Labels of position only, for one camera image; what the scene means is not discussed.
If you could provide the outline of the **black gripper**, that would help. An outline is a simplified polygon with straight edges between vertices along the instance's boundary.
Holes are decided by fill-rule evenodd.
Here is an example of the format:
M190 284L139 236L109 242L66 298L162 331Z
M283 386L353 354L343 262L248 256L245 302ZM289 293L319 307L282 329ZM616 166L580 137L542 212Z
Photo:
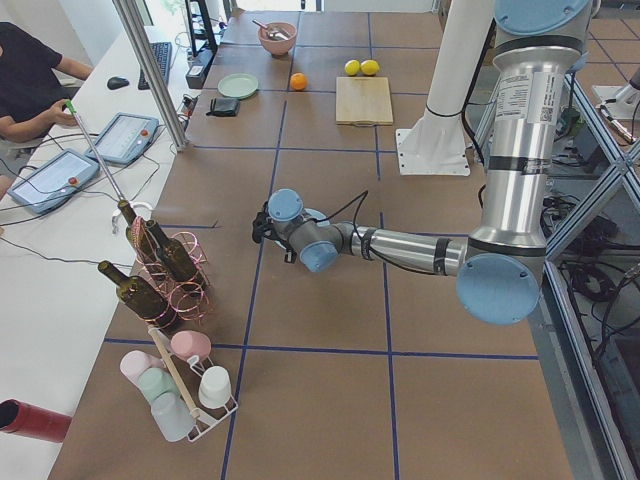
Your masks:
M284 250L285 262L295 262L297 260L298 254L288 241L280 239L280 240L276 240L275 243Z

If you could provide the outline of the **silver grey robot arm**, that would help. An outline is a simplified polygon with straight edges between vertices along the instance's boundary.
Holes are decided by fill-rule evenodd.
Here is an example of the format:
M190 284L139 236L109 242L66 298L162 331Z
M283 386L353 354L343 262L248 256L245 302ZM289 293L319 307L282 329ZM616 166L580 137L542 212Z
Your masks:
M321 272L342 254L426 275L452 276L463 307L508 325L536 308L547 241L540 217L566 74L579 67L594 1L455 1L423 115L396 133L405 175L464 175L464 111L486 48L499 71L484 160L480 224L464 239L334 222L280 189L252 224L289 263Z

